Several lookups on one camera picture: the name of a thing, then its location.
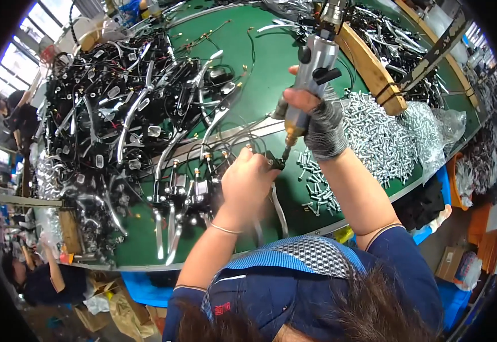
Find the wooden board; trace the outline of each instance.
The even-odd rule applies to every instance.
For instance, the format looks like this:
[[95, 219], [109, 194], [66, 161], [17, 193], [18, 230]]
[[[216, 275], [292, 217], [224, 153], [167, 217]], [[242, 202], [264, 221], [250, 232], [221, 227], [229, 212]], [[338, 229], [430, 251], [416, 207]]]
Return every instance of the wooden board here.
[[[414, 20], [416, 24], [418, 24], [421, 27], [421, 29], [425, 32], [425, 34], [429, 37], [429, 39], [431, 40], [431, 42], [433, 42], [433, 44], [437, 42], [438, 40], [437, 35], [431, 30], [431, 28], [425, 23], [425, 21], [417, 15], [417, 13], [413, 9], [411, 9], [402, 0], [395, 0], [395, 3], [399, 5], [399, 7], [402, 8], [404, 12], [406, 12], [406, 14], [408, 14], [409, 17], [411, 17], [412, 20]], [[448, 64], [450, 64], [450, 67], [454, 70], [454, 73], [459, 79], [459, 82], [461, 82], [461, 85], [465, 90], [465, 94], [469, 97], [471, 104], [473, 105], [473, 107], [477, 108], [478, 110], [477, 96], [474, 93], [471, 84], [467, 80], [467, 77], [465, 77], [463, 70], [461, 69], [459, 64], [457, 64], [455, 58], [451, 54], [446, 55], [446, 60], [448, 61]]]
[[61, 209], [58, 211], [58, 220], [62, 228], [62, 237], [68, 253], [81, 254], [78, 226], [73, 210]]
[[403, 96], [395, 95], [399, 93], [399, 89], [396, 85], [391, 85], [395, 81], [389, 72], [348, 23], [343, 24], [335, 41], [361, 75], [376, 102], [383, 106], [388, 115], [398, 115], [408, 108]]

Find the gray work glove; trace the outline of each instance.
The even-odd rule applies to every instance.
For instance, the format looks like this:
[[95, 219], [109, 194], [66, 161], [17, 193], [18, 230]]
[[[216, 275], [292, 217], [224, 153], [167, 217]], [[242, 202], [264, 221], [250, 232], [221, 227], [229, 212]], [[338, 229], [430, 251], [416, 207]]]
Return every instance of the gray work glove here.
[[293, 88], [286, 89], [282, 99], [311, 116], [304, 142], [316, 161], [333, 159], [345, 150], [348, 142], [341, 125], [340, 98], [331, 86], [326, 86], [322, 99]]

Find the assembly table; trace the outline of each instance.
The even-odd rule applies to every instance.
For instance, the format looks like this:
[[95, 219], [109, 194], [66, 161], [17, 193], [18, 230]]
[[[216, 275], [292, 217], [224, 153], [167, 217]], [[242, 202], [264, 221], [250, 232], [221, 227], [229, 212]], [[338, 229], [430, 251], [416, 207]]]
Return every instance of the assembly table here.
[[[383, 0], [364, 0], [357, 1], [357, 3], [379, 9], [388, 17], [399, 19], [401, 24], [409, 30], [419, 31], [423, 34], [417, 24], [393, 2], [387, 4]], [[253, 28], [249, 33], [254, 39], [256, 61], [250, 77], [245, 75], [239, 80], [239, 82], [243, 82], [243, 91], [240, 99], [232, 106], [224, 118], [223, 125], [220, 127], [220, 130], [225, 133], [228, 129], [242, 126], [244, 122], [251, 123], [262, 120], [267, 113], [274, 110], [281, 92], [294, 83], [294, 76], [288, 73], [287, 68], [298, 63], [298, 43], [295, 42], [287, 30], [265, 31], [262, 34], [256, 32], [260, 27], [272, 24], [271, 21], [275, 16], [268, 11], [254, 7], [252, 4], [229, 5], [224, 9], [208, 9], [211, 4], [212, 2], [204, 0], [192, 0], [183, 5], [172, 21], [174, 23], [179, 20], [180, 24], [173, 24], [170, 36], [173, 46], [179, 48], [183, 44], [187, 44], [200, 37], [202, 34], [215, 30], [222, 23], [230, 21], [223, 28], [213, 32], [211, 35], [214, 44], [224, 51], [223, 57], [220, 58], [219, 62], [215, 63], [231, 65], [236, 75], [241, 75], [244, 72], [243, 65], [246, 65], [248, 66], [248, 75], [252, 68], [252, 58], [251, 41], [247, 35], [247, 30], [251, 27]], [[204, 13], [206, 14], [192, 19], [193, 15], [197, 15], [197, 13], [201, 13], [202, 11], [205, 11]], [[426, 48], [432, 46], [430, 40], [426, 39], [425, 36], [421, 44]], [[216, 51], [216, 46], [211, 44], [211, 42], [203, 41], [193, 47], [190, 56], [209, 58]], [[356, 74], [354, 66], [349, 62], [349, 59], [341, 51], [339, 56], [350, 67], [351, 72], [356, 75], [353, 91], [368, 92], [368, 89], [361, 77]], [[351, 80], [346, 67], [339, 62], [336, 64], [342, 72], [342, 76], [332, 81], [331, 85], [342, 96], [344, 89], [351, 86]], [[463, 138], [454, 147], [452, 153], [454, 154], [474, 136], [482, 122], [484, 122], [485, 114], [477, 112], [471, 104], [463, 92], [464, 89], [461, 83], [445, 60], [439, 64], [439, 75], [445, 80], [446, 87], [450, 93], [456, 94], [444, 97], [447, 109], [456, 109], [457, 111], [466, 111], [467, 113], [466, 131]], [[285, 147], [284, 126], [281, 122], [276, 122], [276, 120], [272, 119], [267, 119], [262, 125], [266, 127], [261, 130], [255, 130], [253, 133], [262, 137], [268, 150], [274, 155], [280, 156]], [[189, 133], [188, 137], [194, 137], [195, 134], [202, 137], [204, 135], [204, 127], [199, 125], [194, 131]], [[244, 146], [244, 144], [239, 144], [234, 150], [238, 152], [241, 146]], [[305, 188], [305, 180], [303, 182], [298, 181], [300, 168], [296, 165], [295, 161], [298, 152], [303, 151], [304, 148], [302, 139], [293, 147], [291, 159], [287, 162], [286, 168], [275, 182], [277, 195], [286, 214], [290, 236], [303, 234], [325, 235], [345, 227], [348, 223], [341, 213], [331, 216], [328, 212], [323, 211], [319, 217], [316, 217], [312, 212], [305, 212], [301, 207], [301, 203], [308, 202], [309, 196]], [[198, 160], [191, 161], [189, 167], [194, 168], [197, 164]], [[421, 166], [416, 165], [411, 177], [405, 184], [399, 180], [391, 180], [389, 188], [386, 189], [390, 200], [395, 201], [418, 185], [421, 185], [421, 175]], [[148, 177], [148, 181], [142, 184], [145, 196], [151, 196], [153, 193], [153, 180], [150, 178]], [[267, 201], [266, 203], [269, 210], [266, 218], [261, 222], [261, 226], [265, 242], [270, 243], [281, 238], [281, 229], [279, 218], [275, 214], [271, 202]], [[131, 208], [131, 215], [124, 219], [124, 225], [129, 232], [129, 236], [125, 239], [124, 243], [118, 245], [115, 251], [116, 267], [114, 269], [119, 271], [180, 269], [194, 243], [204, 232], [203, 227], [193, 229], [184, 228], [175, 262], [172, 265], [164, 266], [166, 257], [163, 260], [158, 260], [156, 257], [155, 222], [153, 221], [151, 209], [144, 204], [135, 205]], [[166, 226], [163, 225], [163, 243], [165, 244], [165, 248], [166, 240]], [[236, 245], [235, 252], [241, 253], [255, 248], [254, 238], [251, 235], [241, 236]], [[91, 269], [109, 269], [108, 265], [96, 263], [77, 265]]]

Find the hand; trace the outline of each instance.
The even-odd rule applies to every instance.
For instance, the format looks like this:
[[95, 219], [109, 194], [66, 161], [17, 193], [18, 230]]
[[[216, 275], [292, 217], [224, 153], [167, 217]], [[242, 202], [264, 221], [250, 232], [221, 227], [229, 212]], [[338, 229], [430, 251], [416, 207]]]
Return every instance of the hand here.
[[254, 154], [246, 147], [241, 150], [222, 177], [224, 204], [214, 220], [216, 225], [222, 227], [220, 224], [224, 222], [223, 228], [235, 230], [257, 215], [271, 183], [280, 173], [268, 169], [267, 158], [262, 154]]
[[[288, 69], [293, 75], [298, 73], [298, 66]], [[325, 161], [340, 155], [348, 146], [341, 125], [341, 106], [338, 94], [327, 85], [322, 99], [307, 90], [288, 88], [283, 97], [289, 105], [301, 109], [311, 116], [309, 129], [304, 136], [305, 145], [313, 152], [316, 161]]]

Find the coworker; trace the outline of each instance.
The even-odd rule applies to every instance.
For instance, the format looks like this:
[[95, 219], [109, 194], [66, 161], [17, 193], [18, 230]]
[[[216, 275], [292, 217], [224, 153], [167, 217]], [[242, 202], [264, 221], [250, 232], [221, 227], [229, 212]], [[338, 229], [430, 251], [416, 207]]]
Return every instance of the coworker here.
[[11, 253], [1, 259], [5, 277], [26, 302], [35, 305], [78, 304], [92, 295], [85, 269], [57, 264], [50, 247], [43, 244], [47, 264], [35, 266], [30, 256], [22, 263]]
[[331, 89], [323, 100], [303, 90], [283, 95], [312, 117], [304, 142], [358, 249], [297, 236], [230, 261], [238, 234], [251, 226], [279, 174], [262, 173], [265, 157], [243, 148], [222, 179], [224, 204], [179, 274], [163, 341], [436, 340], [443, 311], [433, 274], [380, 184], [347, 146]]
[[5, 125], [15, 138], [19, 152], [28, 155], [32, 137], [38, 128], [37, 108], [30, 105], [32, 93], [17, 90], [13, 92], [6, 103], [0, 100], [0, 114], [5, 117]]

